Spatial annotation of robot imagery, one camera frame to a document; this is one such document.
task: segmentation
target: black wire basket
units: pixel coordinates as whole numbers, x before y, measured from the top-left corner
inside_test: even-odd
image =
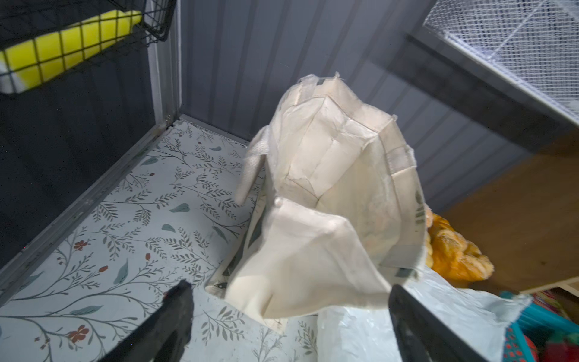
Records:
[[[165,41],[177,0],[0,0],[0,93]]]

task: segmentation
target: teal basket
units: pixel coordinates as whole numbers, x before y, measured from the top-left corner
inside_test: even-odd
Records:
[[[534,358],[525,336],[538,348],[542,348],[555,331],[579,333],[579,326],[545,308],[531,304],[523,310],[519,319],[507,328],[503,362],[533,362]]]

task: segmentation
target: red flower print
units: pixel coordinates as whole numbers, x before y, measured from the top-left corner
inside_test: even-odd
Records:
[[[82,341],[86,338],[86,334],[89,332],[88,328],[85,328],[85,325],[82,324],[76,331],[72,331],[68,334],[68,339],[72,341],[72,343],[76,343],[77,341]]]
[[[80,250],[82,250],[82,247],[83,247],[83,246],[87,246],[88,244],[89,244],[89,242],[86,242],[86,241],[84,241],[84,240],[81,240],[81,241],[79,241],[79,242],[77,242],[77,243],[74,244],[74,249],[80,251]]]

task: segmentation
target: white plastic bag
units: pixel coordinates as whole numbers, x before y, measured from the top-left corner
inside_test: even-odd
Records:
[[[404,288],[490,362],[502,361],[505,329],[531,301],[526,295],[508,300],[456,289],[428,267],[420,281],[408,281]],[[321,310],[317,346],[320,362],[402,361],[388,309]]]

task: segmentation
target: bag handle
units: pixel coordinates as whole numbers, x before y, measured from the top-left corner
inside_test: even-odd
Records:
[[[266,155],[269,153],[269,133],[269,125],[261,128],[247,148],[241,180],[234,197],[238,205],[243,205],[247,200],[251,187],[265,164]]]

